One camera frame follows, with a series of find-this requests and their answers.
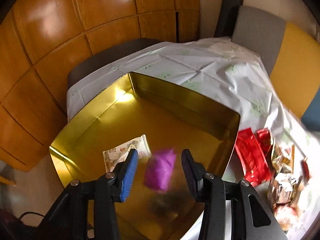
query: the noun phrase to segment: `candy wrapper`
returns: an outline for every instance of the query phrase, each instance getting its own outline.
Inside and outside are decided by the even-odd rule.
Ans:
[[[151,157],[151,151],[148,146],[146,135],[143,134],[140,137],[134,138],[115,148],[103,151],[106,172],[113,171],[117,163],[124,162],[132,148],[138,151],[139,159],[143,157]]]
[[[292,201],[290,202],[290,207],[292,207],[296,211],[298,216],[304,212],[304,210],[302,210],[302,212],[300,212],[300,209],[298,207],[298,202],[299,201],[303,201],[305,203],[308,202],[308,199],[303,199],[303,197],[305,197],[303,194],[302,194],[302,198],[300,198],[301,192],[304,190],[305,186],[306,186],[305,180],[303,179],[303,176],[300,176],[299,182],[296,185],[296,191],[294,193],[294,197],[292,198]]]
[[[271,163],[277,173],[293,173],[294,144],[274,140]]]
[[[238,132],[236,153],[241,161],[244,178],[257,186],[271,178],[267,161],[251,128]]]
[[[263,151],[264,156],[266,157],[272,149],[273,140],[271,133],[268,128],[263,128],[256,131],[256,138]]]
[[[290,225],[298,222],[296,212],[289,206],[278,206],[275,209],[275,218],[283,231],[288,231]]]
[[[276,204],[286,204],[292,200],[298,181],[299,179],[291,173],[278,173],[275,177],[271,178],[268,189],[268,201],[272,208],[275,208]]]
[[[167,191],[176,157],[173,149],[156,152],[148,161],[144,185],[151,190]]]

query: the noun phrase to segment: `green print on tablecloth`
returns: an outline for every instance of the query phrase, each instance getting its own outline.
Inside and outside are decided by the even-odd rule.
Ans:
[[[226,72],[236,73],[236,72],[237,72],[236,66],[235,66],[235,65],[228,65],[228,66],[226,67]]]
[[[193,90],[195,92],[200,93],[201,91],[201,82],[199,81],[190,81],[187,80],[186,82],[181,84],[183,87]]]
[[[199,47],[202,48],[210,48],[212,46],[212,44],[200,44]]]
[[[188,55],[188,54],[189,54],[189,51],[187,49],[178,52],[178,55],[185,56],[185,55]]]
[[[151,67],[151,64],[148,64],[148,65],[145,65],[143,68],[144,69],[148,69],[148,68],[150,68]]]
[[[163,80],[166,80],[168,78],[171,78],[174,74],[174,71],[166,71],[166,72],[162,72],[161,74],[156,75],[156,78],[160,78]]]
[[[290,136],[290,129],[285,129],[284,133],[281,135],[280,137],[280,141],[282,141],[283,143],[285,143],[286,145],[290,145],[290,143],[292,142]]]
[[[310,146],[310,135],[308,133],[306,133],[306,142],[307,145]]]
[[[232,58],[229,53],[221,53],[221,54],[217,53],[217,54],[223,58]]]
[[[260,117],[262,114],[266,114],[266,110],[258,102],[251,102],[251,113]]]

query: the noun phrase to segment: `chair backrest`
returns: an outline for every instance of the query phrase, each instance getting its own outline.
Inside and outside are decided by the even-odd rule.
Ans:
[[[284,105],[309,130],[320,131],[320,44],[290,22],[241,6],[232,42],[261,56]]]

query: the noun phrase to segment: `white plastic tablecloth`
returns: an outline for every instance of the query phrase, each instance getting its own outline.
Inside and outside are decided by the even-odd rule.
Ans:
[[[276,138],[286,136],[297,146],[294,166],[297,174],[301,173],[300,160],[304,155],[313,160],[312,163],[320,163],[319,141],[282,105],[260,57],[228,38],[208,38],[189,43],[162,42],[96,70],[68,90],[68,120],[98,93],[131,71],[187,87],[230,107],[241,115],[240,130],[251,127],[256,131],[268,127]],[[319,178],[316,167],[309,168],[312,176]],[[232,155],[223,179],[238,182],[242,178],[241,164]],[[256,189],[265,196],[267,187],[263,184]],[[316,186],[308,209],[287,234],[290,240],[301,239],[320,212],[319,195],[320,189]],[[225,239],[231,238],[228,215]],[[198,239],[201,220],[202,216],[183,240]]]

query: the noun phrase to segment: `red wrapper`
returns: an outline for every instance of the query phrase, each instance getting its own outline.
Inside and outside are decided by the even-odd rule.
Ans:
[[[267,161],[251,128],[238,132],[236,153],[241,161],[244,178],[257,186],[271,178]]]
[[[302,165],[303,178],[305,179],[305,181],[307,183],[310,179],[310,171],[309,171],[309,167],[308,167],[306,158],[303,161],[301,161],[301,165]]]
[[[256,132],[257,141],[263,151],[264,156],[267,156],[270,151],[271,145],[271,134],[268,128],[260,129]]]

